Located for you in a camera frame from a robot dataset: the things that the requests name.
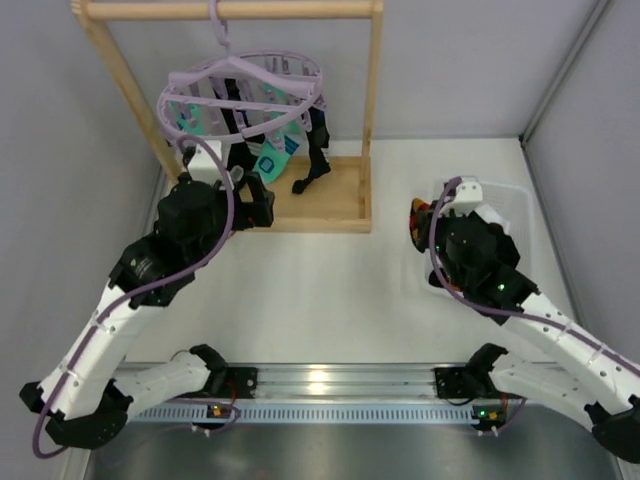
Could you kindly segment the argyle red orange sock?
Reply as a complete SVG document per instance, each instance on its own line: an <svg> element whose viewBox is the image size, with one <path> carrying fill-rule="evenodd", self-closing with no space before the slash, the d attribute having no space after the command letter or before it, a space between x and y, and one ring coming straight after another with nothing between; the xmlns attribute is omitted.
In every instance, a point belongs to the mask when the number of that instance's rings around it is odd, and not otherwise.
<svg viewBox="0 0 640 480"><path fill-rule="evenodd" d="M429 229L433 216L431 205L420 198L411 201L409 235L415 249L424 253L429 248Z"/></svg>

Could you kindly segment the black blue grey sock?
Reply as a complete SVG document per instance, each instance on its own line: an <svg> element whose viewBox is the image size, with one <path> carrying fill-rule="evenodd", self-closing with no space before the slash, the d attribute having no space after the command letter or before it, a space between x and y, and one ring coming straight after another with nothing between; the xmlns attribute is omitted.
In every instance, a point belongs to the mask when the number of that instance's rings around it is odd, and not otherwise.
<svg viewBox="0 0 640 480"><path fill-rule="evenodd" d="M330 163L327 159L330 134L326 126L325 114L315 107L309 109L309 114L312 128L306 135L309 146L310 168L305 178L298 179L293 183L292 193L296 195L301 195L311 183L331 171Z"/></svg>

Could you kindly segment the purple round clip hanger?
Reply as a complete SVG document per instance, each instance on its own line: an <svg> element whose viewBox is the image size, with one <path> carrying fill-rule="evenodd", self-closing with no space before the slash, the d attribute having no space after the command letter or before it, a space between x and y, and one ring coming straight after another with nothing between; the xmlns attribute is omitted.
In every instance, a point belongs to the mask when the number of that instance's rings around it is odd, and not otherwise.
<svg viewBox="0 0 640 480"><path fill-rule="evenodd" d="M156 104L161 132L170 142L187 134L177 128L169 103L193 104L199 107L204 130L196 136L232 144L263 134L282 152L289 125L309 132L309 109L327 110L322 69L311 58L293 51L232 53L228 24L219 18L216 7L215 1L209 3L214 34L225 54L169 74ZM228 99L225 79L236 80L239 100ZM222 109L233 111L238 133L229 133Z"/></svg>

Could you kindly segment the mint green patterned sock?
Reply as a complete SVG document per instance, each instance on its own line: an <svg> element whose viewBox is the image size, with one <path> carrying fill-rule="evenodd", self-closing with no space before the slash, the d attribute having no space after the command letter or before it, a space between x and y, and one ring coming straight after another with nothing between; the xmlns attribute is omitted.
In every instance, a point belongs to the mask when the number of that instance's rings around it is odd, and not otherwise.
<svg viewBox="0 0 640 480"><path fill-rule="evenodd" d="M170 102L169 106L175 117L177 128L187 134L203 135L199 107L193 104Z"/></svg>

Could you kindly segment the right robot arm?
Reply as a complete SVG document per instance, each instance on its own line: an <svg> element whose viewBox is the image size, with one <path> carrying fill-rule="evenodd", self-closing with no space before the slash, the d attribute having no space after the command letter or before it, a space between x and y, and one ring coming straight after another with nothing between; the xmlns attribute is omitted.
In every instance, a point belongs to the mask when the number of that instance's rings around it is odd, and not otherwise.
<svg viewBox="0 0 640 480"><path fill-rule="evenodd" d="M639 461L639 366L563 314L518 269L520 254L496 212L478 204L441 213L411 203L409 236L430 257L433 275L453 299L521 337L556 370L538 367L495 343L467 362L473 397L496 393L535 400L575 421L609 453Z"/></svg>

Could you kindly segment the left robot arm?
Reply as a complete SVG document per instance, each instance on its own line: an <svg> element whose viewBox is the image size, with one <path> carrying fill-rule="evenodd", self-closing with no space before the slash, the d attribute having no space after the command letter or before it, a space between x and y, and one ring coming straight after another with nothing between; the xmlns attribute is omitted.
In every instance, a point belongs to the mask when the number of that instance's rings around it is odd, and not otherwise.
<svg viewBox="0 0 640 480"><path fill-rule="evenodd" d="M213 184L180 175L159 201L151 232L127 246L116 262L68 353L46 378L20 390L20 399L38 416L32 439L37 457L47 456L40 449L42 433L61 450L96 450L149 408L224 389L228 364L206 344L138 373L116 370L145 327L233 233L272 225L274 202L256 172L234 168Z"/></svg>

